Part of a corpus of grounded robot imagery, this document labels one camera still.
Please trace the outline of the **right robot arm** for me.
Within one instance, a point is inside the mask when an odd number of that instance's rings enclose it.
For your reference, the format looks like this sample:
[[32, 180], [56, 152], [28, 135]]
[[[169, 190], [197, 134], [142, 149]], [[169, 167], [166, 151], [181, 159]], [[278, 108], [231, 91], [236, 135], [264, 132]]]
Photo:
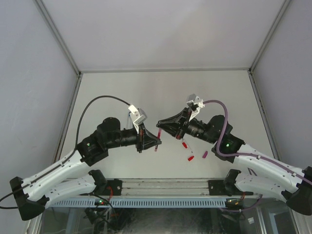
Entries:
[[184, 108], [160, 120], [157, 127], [176, 139], [190, 135], [213, 144], [214, 155], [233, 165], [223, 181], [229, 195], [237, 191], [260, 194], [283, 201], [302, 215], [312, 214], [312, 168], [294, 167], [259, 152], [231, 134], [232, 126], [223, 115], [204, 123]]

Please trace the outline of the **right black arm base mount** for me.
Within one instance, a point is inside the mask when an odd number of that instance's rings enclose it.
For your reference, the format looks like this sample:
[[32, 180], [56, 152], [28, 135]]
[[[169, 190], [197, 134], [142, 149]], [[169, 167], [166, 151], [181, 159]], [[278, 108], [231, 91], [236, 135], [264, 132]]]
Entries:
[[208, 180], [209, 195], [211, 196], [233, 196], [243, 195], [243, 192], [235, 188], [233, 191], [228, 191], [223, 183], [223, 180], [213, 179]]

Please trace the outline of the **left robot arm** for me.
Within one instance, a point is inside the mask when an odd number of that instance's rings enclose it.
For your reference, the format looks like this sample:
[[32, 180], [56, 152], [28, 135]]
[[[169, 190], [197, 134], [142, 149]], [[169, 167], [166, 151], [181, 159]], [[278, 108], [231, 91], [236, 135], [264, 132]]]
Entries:
[[108, 182], [101, 170], [91, 167], [110, 149], [134, 145], [141, 153], [160, 144], [144, 124], [121, 129], [117, 118], [106, 118], [64, 158], [31, 177], [10, 180], [21, 219], [33, 219], [54, 203], [80, 194], [103, 194]]

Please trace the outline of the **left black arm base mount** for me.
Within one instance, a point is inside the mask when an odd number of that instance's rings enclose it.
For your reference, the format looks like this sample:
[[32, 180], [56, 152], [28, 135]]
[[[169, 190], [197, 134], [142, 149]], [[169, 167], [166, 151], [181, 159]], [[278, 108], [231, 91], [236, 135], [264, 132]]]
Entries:
[[122, 180], [115, 178], [107, 180], [107, 186], [102, 194], [109, 196], [112, 193], [113, 196], [120, 196], [121, 192], [122, 192]]

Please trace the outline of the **red gel pen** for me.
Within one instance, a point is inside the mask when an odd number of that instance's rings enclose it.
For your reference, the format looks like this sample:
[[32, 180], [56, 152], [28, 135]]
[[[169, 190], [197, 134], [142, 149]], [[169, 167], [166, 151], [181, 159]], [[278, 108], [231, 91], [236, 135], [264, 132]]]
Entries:
[[157, 134], [157, 143], [156, 143], [155, 149], [154, 149], [155, 152], [157, 152], [158, 146], [161, 144], [161, 140], [160, 140], [161, 131], [162, 131], [162, 130], [159, 128], [159, 129], [158, 129], [158, 134]]

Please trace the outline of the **blue white marker pen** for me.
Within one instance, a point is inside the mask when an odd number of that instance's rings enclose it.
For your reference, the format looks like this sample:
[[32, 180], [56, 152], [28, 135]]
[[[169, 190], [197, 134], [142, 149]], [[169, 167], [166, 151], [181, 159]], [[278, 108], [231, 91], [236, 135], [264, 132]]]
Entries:
[[126, 124], [126, 128], [127, 129], [130, 129], [131, 128], [131, 117], [130, 117], [130, 112], [128, 113], [128, 116], [127, 116], [127, 124]]

